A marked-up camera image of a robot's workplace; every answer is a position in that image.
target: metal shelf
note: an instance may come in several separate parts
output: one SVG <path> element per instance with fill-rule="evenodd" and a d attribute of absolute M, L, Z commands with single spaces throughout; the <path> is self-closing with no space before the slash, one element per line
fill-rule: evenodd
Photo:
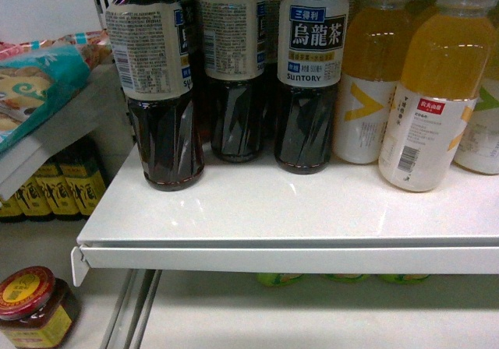
<path fill-rule="evenodd" d="M 452 166 L 427 193 L 390 186 L 374 164 L 333 159 L 281 170 L 270 148 L 226 164 L 205 146 L 193 187 L 159 192 L 133 149 L 73 249 L 89 268 L 279 273 L 499 273 L 499 177 Z"/>

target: lower shelf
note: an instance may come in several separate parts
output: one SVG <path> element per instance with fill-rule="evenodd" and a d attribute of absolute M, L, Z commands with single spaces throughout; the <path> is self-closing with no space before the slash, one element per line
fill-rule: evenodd
<path fill-rule="evenodd" d="M 135 347 L 499 347 L 498 297 L 491 275 L 402 286 L 307 275 L 269 288 L 250 273 L 162 271 Z"/>

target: glass jar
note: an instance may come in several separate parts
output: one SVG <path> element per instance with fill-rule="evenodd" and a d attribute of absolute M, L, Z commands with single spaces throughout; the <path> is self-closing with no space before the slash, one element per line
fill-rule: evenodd
<path fill-rule="evenodd" d="M 43 266 L 0 284 L 0 331 L 17 349 L 60 347 L 80 312 L 69 285 Z"/>

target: condiment bottle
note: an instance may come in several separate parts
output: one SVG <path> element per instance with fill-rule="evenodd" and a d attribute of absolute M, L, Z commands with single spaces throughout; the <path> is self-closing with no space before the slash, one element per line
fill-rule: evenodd
<path fill-rule="evenodd" d="M 79 313 L 68 284 L 47 267 L 27 267 L 0 284 L 0 332 L 17 349 L 60 347 Z"/>

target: shelf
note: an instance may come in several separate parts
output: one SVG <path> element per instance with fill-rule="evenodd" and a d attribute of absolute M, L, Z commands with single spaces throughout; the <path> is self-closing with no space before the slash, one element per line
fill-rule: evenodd
<path fill-rule="evenodd" d="M 491 275 L 434 275 L 408 286 L 307 275 L 268 288 L 254 274 L 163 271 L 136 342 L 143 349 L 499 347 L 498 288 Z"/>
<path fill-rule="evenodd" d="M 100 65 L 87 86 L 48 121 L 0 154 L 0 198 L 8 199 L 50 156 L 95 129 L 123 99 L 114 64 Z"/>
<path fill-rule="evenodd" d="M 84 221 L 0 224 L 0 280 L 28 266 L 46 266 L 54 275 L 71 284 L 68 254 L 75 244 Z M 131 270 L 92 270 L 80 288 L 73 292 L 82 305 L 74 330 L 65 347 L 72 349 L 123 348 L 111 343 L 123 342 L 134 329 L 142 308 L 140 286 L 145 273 Z M 0 347 L 13 348 L 0 333 Z"/>
<path fill-rule="evenodd" d="M 133 149 L 77 238 L 87 268 L 279 273 L 499 273 L 498 176 L 451 170 L 404 192 L 376 165 L 290 174 L 270 150 L 159 192 Z M 77 273 L 75 283 L 84 278 Z"/>

